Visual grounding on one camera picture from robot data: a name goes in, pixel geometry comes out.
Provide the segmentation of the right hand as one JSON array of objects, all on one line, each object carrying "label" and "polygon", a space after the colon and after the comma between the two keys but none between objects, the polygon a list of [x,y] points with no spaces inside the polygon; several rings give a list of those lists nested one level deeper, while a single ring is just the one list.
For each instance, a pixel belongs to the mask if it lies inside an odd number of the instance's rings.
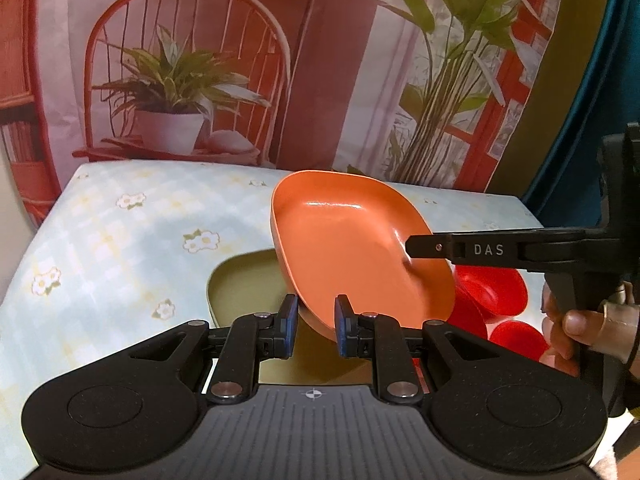
[{"label": "right hand", "polygon": [[588,310],[569,310],[562,313],[548,285],[542,289],[542,334],[549,349],[539,359],[567,375],[579,376],[578,346],[591,347],[600,334],[604,322],[602,313]]}]

